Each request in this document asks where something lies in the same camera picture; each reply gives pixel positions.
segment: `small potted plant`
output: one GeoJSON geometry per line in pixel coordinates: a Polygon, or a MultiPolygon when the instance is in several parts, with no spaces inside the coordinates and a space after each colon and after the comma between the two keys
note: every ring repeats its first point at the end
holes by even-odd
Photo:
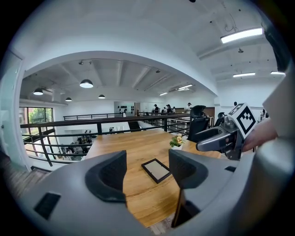
{"type": "Polygon", "coordinates": [[[172,141],[170,142],[170,146],[174,150],[181,150],[184,144],[184,140],[181,137],[181,134],[178,134],[177,136],[172,138],[172,141]]]}

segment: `tree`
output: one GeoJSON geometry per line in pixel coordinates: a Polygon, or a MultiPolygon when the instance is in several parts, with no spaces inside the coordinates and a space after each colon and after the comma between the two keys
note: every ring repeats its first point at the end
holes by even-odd
{"type": "Polygon", "coordinates": [[[50,122],[52,121],[52,108],[39,108],[34,107],[33,110],[29,111],[29,122],[32,123],[41,123],[41,122],[50,122]]]}

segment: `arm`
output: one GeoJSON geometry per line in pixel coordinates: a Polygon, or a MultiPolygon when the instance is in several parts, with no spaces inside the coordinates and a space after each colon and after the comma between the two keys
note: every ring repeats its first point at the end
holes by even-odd
{"type": "Polygon", "coordinates": [[[251,133],[247,136],[243,147],[243,152],[251,150],[256,146],[260,146],[263,143],[275,139],[277,132],[273,126],[271,119],[267,118],[264,121],[258,123],[251,133]]]}

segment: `white marker cube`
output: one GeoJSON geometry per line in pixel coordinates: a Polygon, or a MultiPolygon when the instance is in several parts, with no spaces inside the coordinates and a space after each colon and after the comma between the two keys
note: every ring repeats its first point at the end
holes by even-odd
{"type": "Polygon", "coordinates": [[[240,103],[236,105],[230,113],[228,113],[229,120],[232,120],[240,129],[240,132],[245,139],[257,124],[250,107],[247,103],[240,103]]]}

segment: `desk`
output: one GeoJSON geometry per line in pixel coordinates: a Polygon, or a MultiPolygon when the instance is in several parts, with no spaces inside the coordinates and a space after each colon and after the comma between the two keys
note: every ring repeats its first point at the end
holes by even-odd
{"type": "MultiPolygon", "coordinates": [[[[141,164],[157,158],[169,166],[168,150],[172,134],[162,130],[147,130],[96,138],[85,159],[116,151],[127,151],[127,172],[123,181],[127,208],[145,227],[149,227],[175,212],[179,187],[170,175],[156,184],[141,164]]],[[[195,143],[186,141],[183,151],[220,158],[219,152],[199,152],[195,143]]]]}

